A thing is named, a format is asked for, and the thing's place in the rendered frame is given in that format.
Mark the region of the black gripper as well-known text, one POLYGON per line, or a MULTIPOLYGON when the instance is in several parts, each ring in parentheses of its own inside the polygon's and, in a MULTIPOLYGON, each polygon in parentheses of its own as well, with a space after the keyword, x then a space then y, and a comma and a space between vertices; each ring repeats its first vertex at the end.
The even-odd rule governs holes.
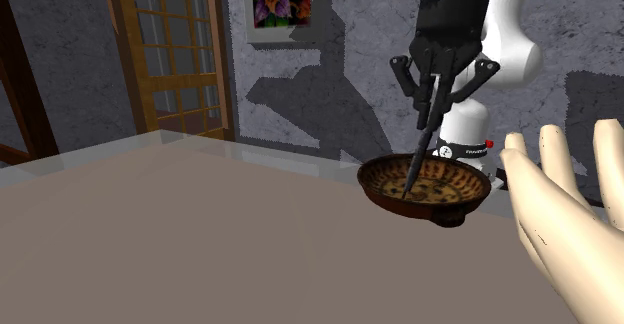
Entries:
POLYGON ((470 97, 499 70, 500 64, 481 59, 475 62, 475 75, 459 90, 453 92, 455 76, 475 60, 482 51, 481 33, 489 0, 420 0, 416 32, 409 46, 411 57, 392 57, 390 66, 406 97, 413 99, 418 112, 417 129, 435 130, 431 117, 435 78, 439 76, 437 110, 449 112, 452 105, 470 97), (450 72, 445 72, 442 57, 446 50, 454 51, 450 72), (419 70, 416 83, 410 67, 419 70))

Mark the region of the brown patterned bowl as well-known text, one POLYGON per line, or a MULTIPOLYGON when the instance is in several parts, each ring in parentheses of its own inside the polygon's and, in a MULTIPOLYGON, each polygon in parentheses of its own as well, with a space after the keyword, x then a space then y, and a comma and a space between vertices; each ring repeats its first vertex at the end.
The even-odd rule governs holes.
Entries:
POLYGON ((368 199, 391 213, 453 228, 462 225, 491 192, 491 182, 481 171, 431 154, 425 156, 411 189, 404 192, 411 160, 410 154, 390 154, 361 165, 357 180, 368 199))

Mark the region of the cream mannequin hand figure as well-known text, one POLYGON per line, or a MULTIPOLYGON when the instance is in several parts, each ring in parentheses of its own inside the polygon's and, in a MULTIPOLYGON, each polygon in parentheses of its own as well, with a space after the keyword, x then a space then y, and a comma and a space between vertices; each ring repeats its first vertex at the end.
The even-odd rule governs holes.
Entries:
POLYGON ((507 135, 500 158, 519 238, 535 266, 579 324, 624 324, 624 127, 597 121, 593 147, 606 221, 578 190, 558 126, 540 130, 539 165, 517 132, 507 135))

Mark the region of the wooden door with glass panes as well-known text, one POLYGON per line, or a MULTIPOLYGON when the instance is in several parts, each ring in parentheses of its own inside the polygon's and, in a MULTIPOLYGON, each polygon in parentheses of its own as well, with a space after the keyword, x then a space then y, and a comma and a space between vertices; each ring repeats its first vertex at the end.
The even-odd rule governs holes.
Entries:
POLYGON ((221 0, 108 0, 138 132, 233 140, 221 0))

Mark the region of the framed flower wall picture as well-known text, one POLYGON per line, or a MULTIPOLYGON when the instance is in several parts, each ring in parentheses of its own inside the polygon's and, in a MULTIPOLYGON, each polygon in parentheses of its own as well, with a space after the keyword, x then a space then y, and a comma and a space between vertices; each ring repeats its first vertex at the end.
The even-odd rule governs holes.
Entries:
POLYGON ((251 44, 309 43, 320 38, 322 0, 244 0, 251 44))

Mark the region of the dark wooden frame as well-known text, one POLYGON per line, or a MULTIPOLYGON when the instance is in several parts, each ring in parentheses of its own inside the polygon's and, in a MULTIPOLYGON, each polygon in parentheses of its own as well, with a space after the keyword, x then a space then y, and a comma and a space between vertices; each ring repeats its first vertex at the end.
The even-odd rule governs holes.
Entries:
POLYGON ((9 0, 0 0, 0 80, 26 151, 0 144, 0 161, 18 165, 59 154, 9 0))

